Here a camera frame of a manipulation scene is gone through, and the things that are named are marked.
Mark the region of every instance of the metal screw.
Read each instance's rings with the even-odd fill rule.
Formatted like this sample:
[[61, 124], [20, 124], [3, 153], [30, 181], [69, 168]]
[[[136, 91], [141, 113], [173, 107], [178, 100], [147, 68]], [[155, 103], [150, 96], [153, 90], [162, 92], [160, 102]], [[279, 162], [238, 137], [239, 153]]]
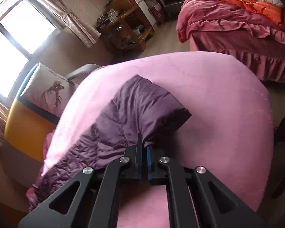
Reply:
[[196, 168], [197, 173], [204, 174], [206, 172], [206, 168], [203, 166], [199, 166]]
[[160, 158], [160, 162], [162, 162], [162, 163], [168, 163], [169, 161], [170, 161], [170, 159], [166, 156]]
[[82, 171], [84, 174], [91, 174], [93, 172], [93, 168], [92, 167], [85, 167]]
[[122, 156], [120, 159], [119, 159], [119, 161], [121, 162], [121, 163], [128, 163], [129, 162], [129, 157], [126, 157], [126, 156]]

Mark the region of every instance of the pink duvet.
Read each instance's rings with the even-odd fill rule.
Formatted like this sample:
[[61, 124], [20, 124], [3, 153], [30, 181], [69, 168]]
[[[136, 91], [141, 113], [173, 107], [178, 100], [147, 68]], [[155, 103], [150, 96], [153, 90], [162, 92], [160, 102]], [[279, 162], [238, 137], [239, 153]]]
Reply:
[[219, 0], [185, 0], [177, 19], [181, 42], [193, 31], [226, 32], [244, 29], [256, 38], [271, 37], [285, 45], [285, 32], [263, 15]]
[[[204, 165], [257, 210], [273, 152], [268, 92], [248, 68], [225, 54], [178, 52], [92, 72], [61, 116], [43, 174], [95, 121], [122, 84], [136, 74], [168, 90], [192, 113], [175, 133], [174, 158], [190, 168]], [[118, 227], [169, 227], [164, 186], [146, 184], [125, 193]]]

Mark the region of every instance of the bright window light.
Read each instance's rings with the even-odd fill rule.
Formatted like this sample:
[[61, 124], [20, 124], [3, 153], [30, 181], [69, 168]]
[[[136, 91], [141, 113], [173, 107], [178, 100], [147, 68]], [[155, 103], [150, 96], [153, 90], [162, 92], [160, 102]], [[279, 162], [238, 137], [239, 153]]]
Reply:
[[27, 0], [23, 0], [2, 20], [1, 24], [30, 54], [46, 40], [55, 27]]
[[0, 32], [0, 93], [8, 97], [28, 59]]

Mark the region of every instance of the orange blanket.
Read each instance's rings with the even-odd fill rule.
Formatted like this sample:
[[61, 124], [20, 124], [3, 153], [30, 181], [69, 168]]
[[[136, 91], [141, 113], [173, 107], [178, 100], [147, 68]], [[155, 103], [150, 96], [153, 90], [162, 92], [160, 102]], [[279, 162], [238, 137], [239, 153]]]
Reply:
[[220, 0], [244, 8], [252, 13], [266, 16], [275, 22], [279, 27], [285, 29], [285, 11], [269, 2], [258, 0]]

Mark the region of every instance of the printed pillow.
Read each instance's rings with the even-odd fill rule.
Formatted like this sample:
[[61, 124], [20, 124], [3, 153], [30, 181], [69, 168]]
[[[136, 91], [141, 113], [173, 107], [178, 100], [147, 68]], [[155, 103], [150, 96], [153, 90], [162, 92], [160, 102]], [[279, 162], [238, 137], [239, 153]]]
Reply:
[[61, 117], [77, 87], [77, 84], [39, 63], [21, 97]]

